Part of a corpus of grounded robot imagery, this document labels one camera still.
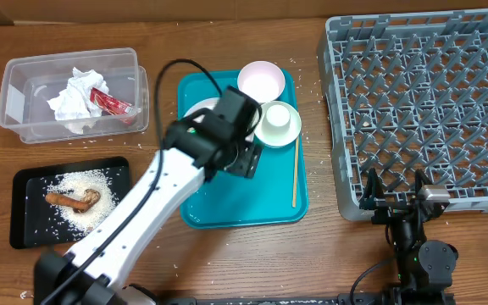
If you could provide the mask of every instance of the white bowl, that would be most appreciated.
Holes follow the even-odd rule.
[[[238,89],[259,103],[278,98],[286,87],[284,73],[277,65],[256,61],[242,68],[237,79]]]
[[[261,105],[263,117],[255,136],[266,146],[284,147],[298,137],[302,122],[298,112],[288,103],[273,101]]]
[[[208,108],[208,109],[212,110],[212,109],[214,109],[214,107],[218,103],[218,100],[219,100],[219,97],[211,97],[211,98],[207,98],[205,100],[202,100],[201,102],[196,103],[195,105],[191,106],[191,108],[189,108],[189,110],[186,111],[186,114],[184,114],[184,116],[186,117],[190,114],[193,114],[194,112],[196,112],[197,110],[202,109],[202,108]],[[201,116],[195,118],[194,121],[196,121],[197,123],[201,123],[203,117],[204,117],[204,115],[201,115]],[[257,114],[255,115],[253,121],[254,122],[257,121]],[[246,137],[246,141],[249,141],[249,142],[253,141],[253,132],[252,132],[252,134],[250,134],[249,136]]]

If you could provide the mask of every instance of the white granules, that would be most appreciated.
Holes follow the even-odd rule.
[[[93,189],[101,194],[99,201],[85,213],[75,213],[73,208],[54,206],[55,215],[69,223],[70,230],[89,232],[96,228],[116,207],[113,194],[110,191],[112,179],[105,176],[100,169],[59,175],[63,179],[56,186],[49,186],[49,192],[63,194],[70,198],[81,200],[86,189]]]

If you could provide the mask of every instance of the clear plastic container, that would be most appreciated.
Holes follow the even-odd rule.
[[[57,121],[47,100],[67,87],[72,70],[96,70],[107,82],[109,94],[134,107],[128,114]],[[148,127],[150,96],[147,74],[132,48],[60,53],[15,58],[7,63],[0,94],[0,125],[20,135],[24,143],[62,141],[142,131]],[[128,125],[122,119],[134,118]],[[90,123],[83,134],[65,128]]]

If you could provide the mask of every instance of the white tissue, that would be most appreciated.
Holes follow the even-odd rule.
[[[67,88],[58,97],[48,100],[54,110],[56,120],[96,118],[102,110],[90,102],[92,88],[108,94],[107,82],[95,70],[81,72],[73,68],[73,77],[67,80]],[[64,126],[75,134],[82,135],[84,126],[93,127],[96,120],[82,123],[65,123]]]

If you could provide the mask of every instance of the dish rack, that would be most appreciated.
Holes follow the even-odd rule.
[[[318,48],[341,215],[376,168],[387,200],[422,169],[447,211],[488,212],[488,9],[333,17]]]

